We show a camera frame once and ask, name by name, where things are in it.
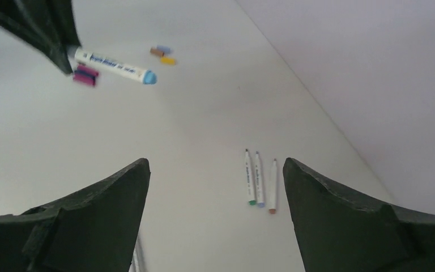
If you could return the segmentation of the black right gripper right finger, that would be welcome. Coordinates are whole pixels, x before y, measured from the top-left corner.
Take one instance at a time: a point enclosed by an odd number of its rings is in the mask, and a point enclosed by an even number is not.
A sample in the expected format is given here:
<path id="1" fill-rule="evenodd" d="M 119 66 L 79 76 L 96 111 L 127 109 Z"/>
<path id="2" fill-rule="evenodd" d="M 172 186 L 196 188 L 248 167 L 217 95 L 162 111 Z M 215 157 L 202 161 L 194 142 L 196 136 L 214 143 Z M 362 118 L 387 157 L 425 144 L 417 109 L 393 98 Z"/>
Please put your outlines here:
<path id="1" fill-rule="evenodd" d="M 306 271 L 435 271 L 435 215 L 376 199 L 288 158 L 283 179 Z"/>

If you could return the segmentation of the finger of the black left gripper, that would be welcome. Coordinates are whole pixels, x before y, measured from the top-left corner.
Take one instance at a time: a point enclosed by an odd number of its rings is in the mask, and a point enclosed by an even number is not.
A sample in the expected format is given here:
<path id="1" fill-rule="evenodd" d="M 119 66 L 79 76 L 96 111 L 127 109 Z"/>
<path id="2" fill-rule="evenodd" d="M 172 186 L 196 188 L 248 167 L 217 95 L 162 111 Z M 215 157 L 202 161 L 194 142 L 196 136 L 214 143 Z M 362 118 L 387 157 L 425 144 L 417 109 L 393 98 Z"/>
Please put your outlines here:
<path id="1" fill-rule="evenodd" d="M 40 51 L 65 75 L 73 73 L 68 48 L 81 43 L 72 0 L 0 0 L 0 27 Z"/>

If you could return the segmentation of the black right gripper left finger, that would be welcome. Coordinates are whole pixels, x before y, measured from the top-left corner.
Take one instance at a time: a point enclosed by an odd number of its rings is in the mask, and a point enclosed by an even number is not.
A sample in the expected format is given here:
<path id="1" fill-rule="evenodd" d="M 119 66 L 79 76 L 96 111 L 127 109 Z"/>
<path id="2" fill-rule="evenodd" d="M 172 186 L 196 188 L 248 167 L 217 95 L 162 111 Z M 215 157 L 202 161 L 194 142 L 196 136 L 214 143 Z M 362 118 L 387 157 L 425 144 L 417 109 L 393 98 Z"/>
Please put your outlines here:
<path id="1" fill-rule="evenodd" d="M 0 271 L 128 271 L 150 183 L 147 159 L 20 215 L 0 215 Z"/>

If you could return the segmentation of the magenta pen cap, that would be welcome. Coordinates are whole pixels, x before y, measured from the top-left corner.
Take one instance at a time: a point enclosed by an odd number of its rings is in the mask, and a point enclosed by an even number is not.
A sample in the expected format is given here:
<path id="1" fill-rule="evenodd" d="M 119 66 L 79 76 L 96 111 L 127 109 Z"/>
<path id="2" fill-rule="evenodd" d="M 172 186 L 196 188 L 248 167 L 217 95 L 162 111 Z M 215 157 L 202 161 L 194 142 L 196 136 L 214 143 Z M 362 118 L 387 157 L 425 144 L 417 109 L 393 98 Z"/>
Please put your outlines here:
<path id="1" fill-rule="evenodd" d="M 85 84 L 86 86 L 91 86 L 94 87 L 96 85 L 96 79 L 93 80 L 91 78 L 87 78 L 84 76 L 75 76 L 73 75 L 73 81 L 81 83 L 81 84 Z"/>
<path id="2" fill-rule="evenodd" d="M 95 70 L 95 69 L 93 69 L 93 68 L 91 68 L 91 67 L 89 67 L 89 66 L 82 65 L 82 64 L 79 64 L 79 65 L 76 67 L 76 71 L 80 71 L 80 72 L 82 72 L 82 73 L 86 73 L 86 74 L 88 74 L 88 75 L 90 75 L 90 76 L 92 76 L 92 77 L 97 77 L 97 76 L 99 76 L 99 72 L 98 72 L 97 70 Z"/>

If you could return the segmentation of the white brown capped marker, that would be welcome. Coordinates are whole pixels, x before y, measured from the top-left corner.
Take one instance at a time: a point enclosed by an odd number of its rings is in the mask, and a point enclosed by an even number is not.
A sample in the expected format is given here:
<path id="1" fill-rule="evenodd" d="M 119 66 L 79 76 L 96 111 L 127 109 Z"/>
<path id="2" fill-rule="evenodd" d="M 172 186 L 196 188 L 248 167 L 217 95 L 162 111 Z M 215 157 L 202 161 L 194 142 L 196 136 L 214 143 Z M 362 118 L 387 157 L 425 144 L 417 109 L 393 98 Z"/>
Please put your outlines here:
<path id="1" fill-rule="evenodd" d="M 277 160 L 272 161 L 271 176 L 270 176 L 270 188 L 269 188 L 269 214 L 276 214 L 277 209 L 277 195 L 278 195 L 278 166 Z"/>

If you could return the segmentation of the white green marker pen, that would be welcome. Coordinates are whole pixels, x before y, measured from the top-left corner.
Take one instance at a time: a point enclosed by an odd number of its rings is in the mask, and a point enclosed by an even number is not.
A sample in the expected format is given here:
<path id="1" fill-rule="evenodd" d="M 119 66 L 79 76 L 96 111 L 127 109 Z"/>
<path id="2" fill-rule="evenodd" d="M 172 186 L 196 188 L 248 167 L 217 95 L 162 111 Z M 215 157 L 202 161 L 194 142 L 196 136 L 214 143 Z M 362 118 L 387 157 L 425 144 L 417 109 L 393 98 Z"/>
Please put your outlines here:
<path id="1" fill-rule="evenodd" d="M 248 204 L 250 206 L 256 205 L 256 196 L 255 196 L 255 187 L 254 187 L 254 179 L 253 179 L 253 170 L 251 164 L 251 157 L 249 150 L 246 148 L 244 153 L 244 162 L 245 162 L 245 173 L 246 173 L 246 184 L 247 184 L 247 195 L 248 195 Z"/>

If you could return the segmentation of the light blue pen cap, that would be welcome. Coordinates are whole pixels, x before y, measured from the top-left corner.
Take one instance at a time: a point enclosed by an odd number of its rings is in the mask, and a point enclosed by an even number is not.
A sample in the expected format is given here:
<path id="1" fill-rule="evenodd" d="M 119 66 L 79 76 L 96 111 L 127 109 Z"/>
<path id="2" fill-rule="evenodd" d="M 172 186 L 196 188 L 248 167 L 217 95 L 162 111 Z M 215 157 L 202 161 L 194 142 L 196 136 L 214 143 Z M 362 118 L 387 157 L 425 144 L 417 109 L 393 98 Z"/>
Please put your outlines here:
<path id="1" fill-rule="evenodd" d="M 156 46 L 156 49 L 163 52 L 164 54 L 171 54 L 172 53 L 171 48 L 169 48 L 167 46 L 158 45 L 158 46 Z"/>

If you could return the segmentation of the yellow pen cap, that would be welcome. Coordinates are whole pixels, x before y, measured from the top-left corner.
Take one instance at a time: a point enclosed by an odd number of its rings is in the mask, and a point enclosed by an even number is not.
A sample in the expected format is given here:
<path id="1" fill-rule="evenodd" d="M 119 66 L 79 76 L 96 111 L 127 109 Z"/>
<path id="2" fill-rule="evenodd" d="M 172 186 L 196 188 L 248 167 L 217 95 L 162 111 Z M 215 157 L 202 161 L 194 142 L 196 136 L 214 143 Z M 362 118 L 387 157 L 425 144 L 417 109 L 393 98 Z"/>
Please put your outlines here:
<path id="1" fill-rule="evenodd" d="M 160 62 L 166 65 L 175 65 L 177 63 L 176 59 L 170 57 L 161 57 Z"/>

